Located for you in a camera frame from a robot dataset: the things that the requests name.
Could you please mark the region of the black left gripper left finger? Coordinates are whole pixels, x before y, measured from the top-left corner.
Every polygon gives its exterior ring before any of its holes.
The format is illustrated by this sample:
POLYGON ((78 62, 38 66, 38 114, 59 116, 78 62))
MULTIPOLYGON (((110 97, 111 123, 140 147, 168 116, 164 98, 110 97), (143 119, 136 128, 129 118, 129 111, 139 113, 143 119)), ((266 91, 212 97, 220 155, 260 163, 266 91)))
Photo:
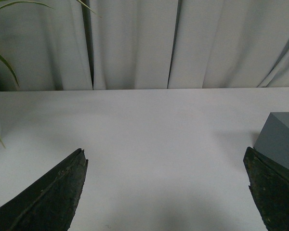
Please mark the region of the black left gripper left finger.
POLYGON ((77 149, 0 207, 0 231, 66 231, 86 178, 88 160, 77 149))

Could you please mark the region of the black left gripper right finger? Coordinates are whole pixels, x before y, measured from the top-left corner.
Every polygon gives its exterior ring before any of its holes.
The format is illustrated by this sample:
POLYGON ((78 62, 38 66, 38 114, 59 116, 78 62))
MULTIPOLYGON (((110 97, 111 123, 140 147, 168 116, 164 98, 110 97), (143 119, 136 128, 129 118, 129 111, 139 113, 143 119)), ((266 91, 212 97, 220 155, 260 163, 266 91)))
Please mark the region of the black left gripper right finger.
POLYGON ((244 166, 249 190, 269 231, 289 231, 289 169, 248 147, 244 166))

